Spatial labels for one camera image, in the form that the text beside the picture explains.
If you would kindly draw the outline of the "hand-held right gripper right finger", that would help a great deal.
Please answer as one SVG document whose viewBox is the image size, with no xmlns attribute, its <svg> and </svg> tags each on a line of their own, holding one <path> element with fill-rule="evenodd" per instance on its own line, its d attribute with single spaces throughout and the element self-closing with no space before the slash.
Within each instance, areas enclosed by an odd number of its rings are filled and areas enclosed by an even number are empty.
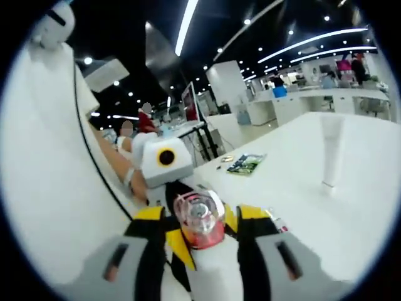
<svg viewBox="0 0 401 301">
<path fill-rule="evenodd" d="M 236 208 L 244 300 L 318 300 L 318 257 L 260 208 Z"/>
</svg>

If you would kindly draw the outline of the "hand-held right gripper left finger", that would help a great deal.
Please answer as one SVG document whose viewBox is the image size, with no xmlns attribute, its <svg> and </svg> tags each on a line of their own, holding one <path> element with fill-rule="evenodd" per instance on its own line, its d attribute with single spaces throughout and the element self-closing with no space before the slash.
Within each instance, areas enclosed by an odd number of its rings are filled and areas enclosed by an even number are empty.
<svg viewBox="0 0 401 301">
<path fill-rule="evenodd" d="M 165 265 L 165 209 L 146 207 L 130 233 L 105 243 L 83 271 L 84 300 L 160 300 Z"/>
</svg>

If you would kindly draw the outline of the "person's left hand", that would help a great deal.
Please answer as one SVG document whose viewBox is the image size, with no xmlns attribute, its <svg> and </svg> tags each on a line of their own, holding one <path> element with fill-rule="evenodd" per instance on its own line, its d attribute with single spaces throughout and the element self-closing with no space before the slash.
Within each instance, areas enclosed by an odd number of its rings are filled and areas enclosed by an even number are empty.
<svg viewBox="0 0 401 301">
<path fill-rule="evenodd" d="M 140 170 L 130 168 L 124 177 L 123 184 L 129 188 L 138 202 L 144 206 L 149 205 L 147 199 L 147 185 Z"/>
</svg>

